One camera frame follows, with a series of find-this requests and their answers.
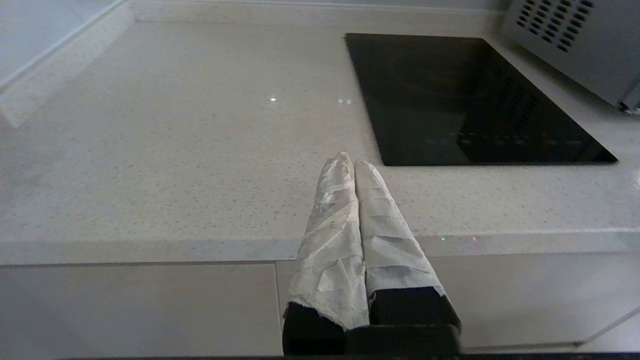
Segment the microwave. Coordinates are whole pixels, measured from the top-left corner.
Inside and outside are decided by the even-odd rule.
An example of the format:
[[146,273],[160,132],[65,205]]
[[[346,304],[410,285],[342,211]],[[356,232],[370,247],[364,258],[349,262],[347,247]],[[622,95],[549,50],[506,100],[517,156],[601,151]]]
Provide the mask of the microwave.
[[640,114],[640,0],[513,0],[502,32],[609,104]]

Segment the kitchen countertop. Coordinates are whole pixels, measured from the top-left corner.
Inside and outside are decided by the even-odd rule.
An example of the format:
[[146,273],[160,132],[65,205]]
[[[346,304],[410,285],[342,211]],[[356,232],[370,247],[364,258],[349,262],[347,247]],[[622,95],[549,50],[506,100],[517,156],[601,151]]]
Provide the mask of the kitchen countertop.
[[640,250],[640,117],[483,35],[620,162],[384,167],[352,30],[132,25],[0,132],[0,265],[293,259],[340,150],[378,165],[428,256]]

